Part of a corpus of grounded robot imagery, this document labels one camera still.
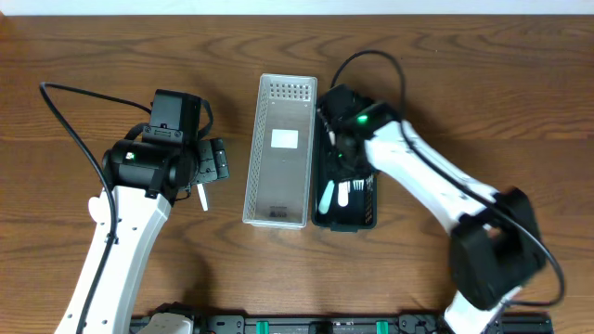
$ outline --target wood grain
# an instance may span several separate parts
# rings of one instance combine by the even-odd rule
[[[443,309],[455,288],[447,236],[399,185],[380,182],[375,229],[338,234],[241,223],[258,80],[313,75],[324,92],[355,51],[380,48],[407,73],[410,119],[466,172],[518,186],[568,279],[551,310],[559,333],[594,331],[594,25],[591,17],[118,17],[0,20],[0,333],[52,332],[92,237],[100,185],[45,106],[41,81],[148,104],[155,89],[207,98],[231,178],[208,185],[211,210],[175,206],[158,237],[136,314],[162,302],[252,315]],[[398,99],[393,70],[355,61],[342,77]],[[148,117],[51,92],[96,156]],[[523,292],[556,292],[548,270]]]

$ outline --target white wall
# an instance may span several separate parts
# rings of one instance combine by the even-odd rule
[[[594,0],[0,0],[5,15],[594,14]]]

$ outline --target black cable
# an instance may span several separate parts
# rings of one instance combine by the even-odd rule
[[[460,190],[462,193],[466,194],[471,199],[474,199],[474,200],[478,201],[479,203],[483,204],[487,209],[491,210],[498,218],[503,220],[505,223],[512,225],[518,231],[520,231],[522,234],[527,236],[537,247],[540,248],[540,250],[543,252],[545,257],[549,260],[550,265],[552,266],[552,268],[559,280],[559,294],[557,295],[557,297],[551,301],[548,301],[548,302],[509,301],[509,302],[506,302],[506,306],[507,305],[519,305],[519,306],[531,306],[531,307],[550,307],[550,306],[559,304],[563,300],[563,297],[565,296],[565,277],[564,277],[561,265],[559,264],[559,262],[557,262],[557,259],[555,259],[553,254],[544,245],[544,243],[542,243],[540,240],[538,240],[538,238],[536,238],[532,233],[530,233],[523,226],[521,226],[518,222],[516,222],[512,217],[510,217],[509,215],[504,213],[502,210],[500,210],[496,205],[491,203],[489,200],[483,198],[479,194],[475,193],[474,191],[468,189],[466,186],[461,184],[458,180],[456,180],[455,178],[453,178],[452,176],[450,176],[449,174],[444,172],[437,165],[435,165],[433,162],[431,162],[427,157],[425,157],[419,151],[419,149],[415,146],[415,143],[412,140],[410,140],[410,138],[408,138],[408,135],[405,131],[405,126],[404,126],[404,123],[406,120],[406,115],[407,115],[406,114],[406,91],[407,91],[406,80],[405,80],[405,74],[402,71],[402,67],[400,66],[400,63],[398,63],[398,60],[396,60],[392,55],[390,55],[386,52],[380,51],[380,50],[364,50],[364,51],[357,52],[354,55],[350,56],[348,59],[346,59],[344,61],[344,63],[340,66],[340,68],[336,71],[336,74],[334,74],[334,78],[332,78],[332,83],[330,85],[330,88],[332,88],[336,84],[336,81],[338,80],[338,77],[341,74],[342,70],[344,70],[346,65],[349,62],[351,62],[351,60],[361,57],[363,55],[368,55],[368,54],[378,55],[378,56],[382,56],[382,57],[388,59],[394,65],[394,68],[398,72],[398,75],[400,77],[400,110],[399,110],[400,117],[401,117],[400,132],[402,133],[402,137],[405,139],[405,142],[407,143],[408,148],[410,148],[410,150],[412,150],[419,157],[419,159],[421,159],[427,166],[429,166],[429,168],[431,168],[434,172],[436,172],[441,177],[443,177],[447,182],[449,182],[456,189]]]
[[[76,328],[76,333],[80,334],[80,333],[83,333],[84,326],[86,326],[86,322],[85,322],[86,316],[88,314],[89,307],[91,306],[91,302],[93,301],[93,296],[95,295],[95,291],[97,290],[97,285],[101,278],[101,274],[103,273],[103,269],[105,268],[105,264],[107,263],[108,257],[110,255],[111,247],[113,246],[114,242],[117,239],[116,228],[117,228],[117,224],[118,224],[118,219],[117,219],[117,215],[116,215],[117,213],[116,213],[116,206],[115,206],[115,200],[113,198],[113,194],[111,194],[110,187],[108,186],[108,180],[105,177],[105,174],[103,174],[103,171],[101,170],[99,163],[97,162],[95,157],[93,157],[93,154],[91,153],[89,148],[84,144],[83,139],[81,139],[81,137],[76,134],[76,132],[68,124],[66,119],[64,119],[64,117],[59,113],[58,109],[56,108],[56,106],[54,105],[52,100],[49,98],[49,95],[47,94],[47,91],[45,89],[46,87],[57,88],[57,89],[61,89],[61,90],[65,90],[65,91],[69,91],[69,92],[73,92],[73,93],[83,94],[86,96],[98,97],[98,98],[107,99],[107,100],[113,101],[113,102],[123,103],[123,104],[129,105],[129,106],[140,108],[148,113],[150,113],[150,109],[148,109],[144,106],[141,106],[135,102],[131,102],[131,101],[127,101],[127,100],[123,100],[123,99],[111,97],[111,96],[104,96],[101,94],[85,91],[83,89],[68,87],[68,86],[65,86],[62,84],[57,84],[57,83],[40,83],[39,84],[39,90],[41,91],[41,95],[44,98],[45,103],[47,104],[49,109],[54,113],[54,116],[56,116],[56,118],[62,124],[64,129],[66,129],[66,132],[68,132],[68,134],[72,137],[72,139],[74,139],[74,142],[78,145],[78,147],[84,153],[86,158],[91,162],[91,165],[95,169],[95,172],[99,176],[99,180],[101,181],[101,184],[103,185],[103,188],[105,189],[105,192],[106,192],[106,195],[108,198],[108,203],[110,204],[110,215],[111,215],[110,232],[107,235],[105,250],[103,251],[103,255],[101,256],[101,260],[99,261],[99,266],[97,267],[97,272],[95,273],[95,277],[93,277],[91,287],[89,288],[89,292],[86,296],[86,300],[84,300],[83,309],[81,310],[81,317],[79,319],[78,326]]]

